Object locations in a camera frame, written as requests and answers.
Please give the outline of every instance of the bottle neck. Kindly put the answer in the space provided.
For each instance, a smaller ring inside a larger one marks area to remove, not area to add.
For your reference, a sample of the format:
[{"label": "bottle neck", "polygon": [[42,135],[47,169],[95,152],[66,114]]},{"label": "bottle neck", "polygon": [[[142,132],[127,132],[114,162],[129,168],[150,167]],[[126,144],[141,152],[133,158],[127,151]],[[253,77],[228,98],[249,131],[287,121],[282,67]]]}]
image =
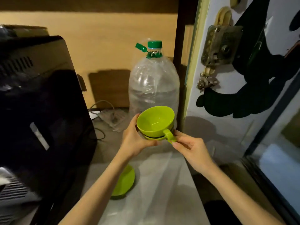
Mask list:
[{"label": "bottle neck", "polygon": [[149,49],[149,52],[147,54],[147,58],[160,58],[163,54],[161,52],[161,49]]}]

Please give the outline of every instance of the cup handle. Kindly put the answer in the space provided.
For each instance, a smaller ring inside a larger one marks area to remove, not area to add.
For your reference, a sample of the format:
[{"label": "cup handle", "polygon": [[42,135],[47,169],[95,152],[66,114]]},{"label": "cup handle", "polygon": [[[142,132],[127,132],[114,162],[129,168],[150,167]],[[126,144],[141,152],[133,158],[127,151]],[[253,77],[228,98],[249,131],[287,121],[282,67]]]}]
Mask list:
[{"label": "cup handle", "polygon": [[169,142],[170,141],[176,142],[176,138],[174,137],[174,135],[171,133],[170,130],[164,130],[163,133],[165,134]]}]

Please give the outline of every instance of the green cup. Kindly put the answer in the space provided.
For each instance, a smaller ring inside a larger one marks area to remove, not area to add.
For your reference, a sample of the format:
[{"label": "green cup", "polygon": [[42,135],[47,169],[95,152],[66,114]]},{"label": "green cup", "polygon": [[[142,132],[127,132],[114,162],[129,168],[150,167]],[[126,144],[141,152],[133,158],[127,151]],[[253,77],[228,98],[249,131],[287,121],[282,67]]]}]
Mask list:
[{"label": "green cup", "polygon": [[137,118],[137,127],[147,139],[161,139],[165,137],[168,141],[176,141],[171,130],[174,127],[174,111],[168,106],[154,106]]}]

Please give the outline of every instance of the metal lock plate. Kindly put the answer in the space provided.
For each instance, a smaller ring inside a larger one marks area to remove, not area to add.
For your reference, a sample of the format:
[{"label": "metal lock plate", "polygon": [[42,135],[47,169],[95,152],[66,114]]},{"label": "metal lock plate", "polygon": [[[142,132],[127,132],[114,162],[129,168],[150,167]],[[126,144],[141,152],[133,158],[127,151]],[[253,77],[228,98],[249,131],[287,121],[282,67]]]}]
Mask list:
[{"label": "metal lock plate", "polygon": [[201,63],[205,66],[231,64],[242,34],[242,26],[210,26],[206,36]]}]

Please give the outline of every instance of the forearm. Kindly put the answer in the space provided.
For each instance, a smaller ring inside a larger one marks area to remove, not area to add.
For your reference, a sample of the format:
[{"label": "forearm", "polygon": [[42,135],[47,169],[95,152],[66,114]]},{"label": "forearm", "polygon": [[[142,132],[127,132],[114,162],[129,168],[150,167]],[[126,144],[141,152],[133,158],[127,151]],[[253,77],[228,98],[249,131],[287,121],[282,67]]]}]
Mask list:
[{"label": "forearm", "polygon": [[205,177],[216,187],[243,225],[282,225],[243,192],[218,166],[212,166]]},{"label": "forearm", "polygon": [[97,224],[128,161],[129,158],[124,158],[118,153],[103,174],[69,211],[59,225]]}]

